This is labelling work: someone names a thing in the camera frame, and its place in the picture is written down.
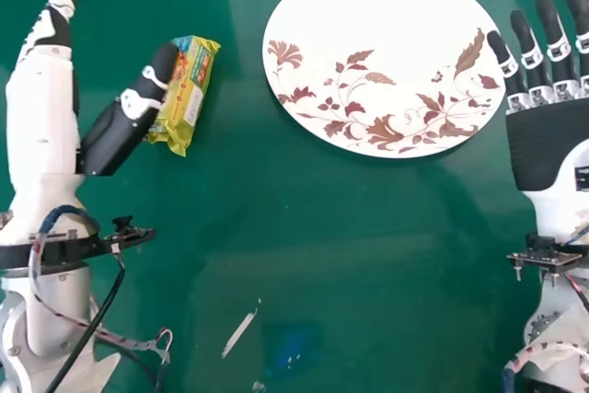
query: black cable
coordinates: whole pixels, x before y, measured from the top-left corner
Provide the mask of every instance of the black cable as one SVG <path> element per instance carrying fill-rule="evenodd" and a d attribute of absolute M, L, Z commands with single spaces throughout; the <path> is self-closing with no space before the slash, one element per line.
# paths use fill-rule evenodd
<path fill-rule="evenodd" d="M 104 338 L 101 338 L 99 336 L 96 337 L 96 342 L 97 342 L 97 344 L 104 345 L 105 347 L 109 347 L 111 349 L 116 350 L 125 358 L 128 358 L 129 360 L 136 363 L 139 366 L 139 368 L 141 368 L 143 370 L 145 375 L 149 378 L 149 382 L 151 383 L 151 385 L 153 387 L 156 386 L 156 374 L 154 373 L 154 371 L 151 369 L 151 367 L 146 362 L 144 362 L 139 356 L 137 356 L 136 353 L 120 346 L 119 344 L 115 344 L 114 342 L 106 341 Z"/>
<path fill-rule="evenodd" d="M 167 363 L 162 363 L 157 370 L 157 380 L 156 386 L 154 388 L 155 393 L 163 393 L 164 392 L 164 375 L 166 374 L 166 366 Z"/>
<path fill-rule="evenodd" d="M 100 325 L 100 322 L 102 322 L 104 315 L 107 313 L 107 310 L 109 310 L 109 307 L 112 304 L 112 301 L 114 300 L 115 296 L 119 292 L 119 288 L 121 287 L 122 280 L 124 277 L 125 277 L 125 268 L 122 265 L 121 261 L 119 260 L 119 274 L 117 275 L 117 278 L 114 281 L 114 284 L 112 285 L 112 288 L 110 289 L 109 294 L 107 295 L 106 299 L 104 300 L 104 303 L 102 304 L 102 306 L 100 306 L 98 313 L 92 318 L 92 321 L 90 322 L 90 324 L 88 325 L 88 327 L 84 331 L 84 334 L 80 338 L 80 341 L 77 342 L 74 349 L 72 350 L 70 355 L 65 360 L 64 365 L 62 366 L 62 368 L 60 368 L 59 372 L 57 372 L 57 375 L 55 376 L 53 381 L 49 384 L 49 386 L 47 387 L 47 390 L 45 390 L 45 393 L 55 393 L 55 390 L 57 390 L 57 387 L 59 387 L 59 385 L 62 383 L 65 376 L 67 375 L 67 372 L 70 371 L 70 369 L 72 368 L 72 365 L 74 365 L 74 363 L 75 363 L 75 360 L 80 355 L 82 350 L 84 350 L 84 347 L 86 346 L 87 342 L 90 340 L 90 338 L 92 337 L 92 335 L 94 334 L 94 332 L 96 331 L 98 326 Z"/>

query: white robotic finger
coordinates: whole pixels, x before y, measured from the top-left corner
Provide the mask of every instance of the white robotic finger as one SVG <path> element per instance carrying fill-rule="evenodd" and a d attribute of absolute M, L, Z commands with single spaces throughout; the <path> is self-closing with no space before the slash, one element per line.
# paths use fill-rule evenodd
<path fill-rule="evenodd" d="M 72 43 L 69 22 L 77 0 L 49 0 L 25 39 L 17 65 L 32 52 L 71 60 Z"/>

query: snack package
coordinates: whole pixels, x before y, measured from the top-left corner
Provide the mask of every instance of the snack package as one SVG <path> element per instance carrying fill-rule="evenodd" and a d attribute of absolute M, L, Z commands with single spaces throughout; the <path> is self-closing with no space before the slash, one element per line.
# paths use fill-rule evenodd
<path fill-rule="evenodd" d="M 186 156 L 209 86 L 213 60 L 221 46 L 196 36 L 179 37 L 174 43 L 179 49 L 176 68 L 147 141 L 167 142 L 172 152 Z"/>

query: blue stain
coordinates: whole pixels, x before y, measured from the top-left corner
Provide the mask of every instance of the blue stain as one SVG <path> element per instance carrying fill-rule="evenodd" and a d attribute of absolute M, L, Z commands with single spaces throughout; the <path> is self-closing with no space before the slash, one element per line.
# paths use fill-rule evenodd
<path fill-rule="evenodd" d="M 298 376 L 317 360 L 322 338 L 314 322 L 272 323 L 262 326 L 266 376 Z"/>

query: cable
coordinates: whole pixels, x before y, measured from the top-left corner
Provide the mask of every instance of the cable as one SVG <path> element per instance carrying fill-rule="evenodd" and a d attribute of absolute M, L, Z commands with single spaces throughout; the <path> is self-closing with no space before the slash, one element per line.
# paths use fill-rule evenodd
<path fill-rule="evenodd" d="M 564 276 L 571 285 L 572 290 L 577 294 L 577 296 L 579 296 L 579 299 L 583 303 L 583 306 L 585 307 L 587 313 L 589 313 L 589 300 L 587 300 L 587 297 L 583 293 L 583 289 L 579 287 L 579 285 L 573 280 L 573 278 L 571 278 L 571 276 L 567 272 L 564 273 Z"/>
<path fill-rule="evenodd" d="M 88 325 L 87 329 L 84 331 L 84 334 L 82 335 L 80 340 L 77 342 L 77 344 L 75 345 L 74 349 L 69 354 L 67 359 L 65 360 L 64 365 L 62 365 L 62 368 L 60 368 L 59 372 L 57 372 L 57 375 L 55 375 L 55 378 L 53 379 L 53 381 L 47 387 L 47 390 L 45 393 L 54 393 L 55 390 L 57 390 L 57 387 L 59 387 L 59 385 L 62 383 L 65 376 L 67 375 L 67 372 L 69 372 L 70 369 L 72 368 L 72 365 L 74 365 L 77 357 L 84 350 L 84 347 L 86 347 L 87 342 L 90 341 L 90 338 L 92 337 L 92 335 L 94 334 L 94 332 L 98 328 L 100 321 L 102 321 L 102 319 L 104 318 L 104 315 L 109 310 L 109 307 L 112 304 L 112 301 L 114 301 L 115 296 L 119 292 L 119 289 L 121 288 L 122 280 L 125 277 L 125 268 L 122 265 L 120 256 L 117 256 L 117 258 L 118 258 L 118 262 L 119 262 L 119 274 L 117 275 L 117 278 L 115 279 L 114 284 L 112 285 L 112 288 L 109 291 L 109 294 L 107 295 L 106 299 L 104 300 L 104 303 L 102 304 L 102 306 L 100 306 L 98 313 L 92 318 L 92 321 Z"/>
<path fill-rule="evenodd" d="M 109 347 L 113 350 L 116 350 L 125 358 L 136 363 L 137 366 L 139 366 L 139 368 L 141 368 L 141 370 L 143 370 L 145 375 L 149 378 L 149 382 L 152 385 L 152 387 L 156 386 L 156 374 L 154 373 L 154 370 L 152 370 L 152 368 L 149 365 L 147 365 L 147 363 L 145 363 L 139 356 L 137 356 L 137 354 L 130 351 L 129 349 L 125 349 L 119 344 L 115 344 L 114 342 L 104 340 L 99 336 L 96 337 L 96 342 L 97 344 L 104 345 L 105 347 Z"/>
<path fill-rule="evenodd" d="M 562 246 L 570 246 L 572 243 L 574 243 L 575 241 L 579 241 L 581 238 L 583 238 L 587 234 L 589 234 L 589 225 L 587 225 L 583 229 L 581 229 L 577 235 L 575 235 L 573 238 L 568 240 Z"/>
<path fill-rule="evenodd" d="M 30 255 L 29 255 L 29 281 L 30 281 L 30 290 L 33 293 L 33 297 L 41 303 L 47 310 L 49 310 L 52 314 L 56 317 L 59 317 L 70 324 L 80 328 L 86 329 L 88 327 L 87 321 L 81 318 L 72 318 L 67 315 L 64 315 L 54 308 L 52 308 L 49 304 L 43 301 L 40 297 L 40 286 L 38 277 L 41 274 L 41 257 L 43 254 L 43 250 L 45 248 L 45 242 L 47 241 L 47 235 L 51 231 L 55 222 L 59 219 L 59 217 L 63 214 L 75 214 L 84 219 L 86 219 L 89 223 L 94 225 L 98 230 L 98 223 L 90 217 L 90 215 L 77 207 L 72 205 L 62 205 L 56 207 L 55 209 L 51 210 L 49 214 L 43 220 L 43 223 L 40 227 L 40 232 L 37 236 L 37 239 L 33 243 L 32 247 L 30 248 Z M 162 358 L 162 361 L 166 360 L 169 362 L 169 354 L 162 349 L 157 348 L 158 339 L 150 340 L 150 341 L 136 341 L 131 340 L 129 338 L 124 338 L 120 335 L 114 334 L 109 332 L 106 329 L 101 328 L 98 326 L 97 328 L 97 335 L 104 338 L 105 340 L 111 341 L 113 343 L 119 344 L 122 347 L 125 347 L 129 350 L 138 350 L 138 351 L 152 351 L 157 353 L 157 355 Z"/>

